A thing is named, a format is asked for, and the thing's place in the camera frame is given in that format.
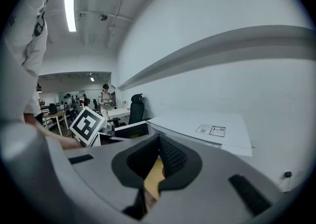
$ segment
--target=desk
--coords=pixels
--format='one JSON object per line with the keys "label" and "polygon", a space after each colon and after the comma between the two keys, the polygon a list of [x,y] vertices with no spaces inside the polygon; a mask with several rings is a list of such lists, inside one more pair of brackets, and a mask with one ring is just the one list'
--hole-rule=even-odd
{"label": "desk", "polygon": [[[172,111],[150,119],[148,123],[165,134],[218,147],[233,154],[252,156],[250,139],[240,114]],[[225,127],[225,136],[196,132],[201,124]]]}
{"label": "desk", "polygon": [[108,115],[110,119],[129,116],[129,114],[130,114],[130,110],[128,110],[127,108],[119,108],[119,109],[113,109],[111,111],[108,111]]}
{"label": "desk", "polygon": [[56,118],[56,120],[57,120],[57,126],[58,126],[58,129],[59,129],[59,133],[60,133],[60,135],[62,136],[63,134],[62,134],[62,132],[61,132],[60,124],[59,124],[59,119],[58,119],[59,116],[63,116],[63,117],[64,117],[66,127],[67,127],[67,129],[69,130],[68,122],[67,122],[67,118],[66,118],[66,111],[60,111],[60,112],[55,113],[55,114],[52,114],[52,115],[44,114],[43,118],[45,119],[45,123],[46,123],[46,128],[47,128],[47,129],[48,129],[47,119]]}

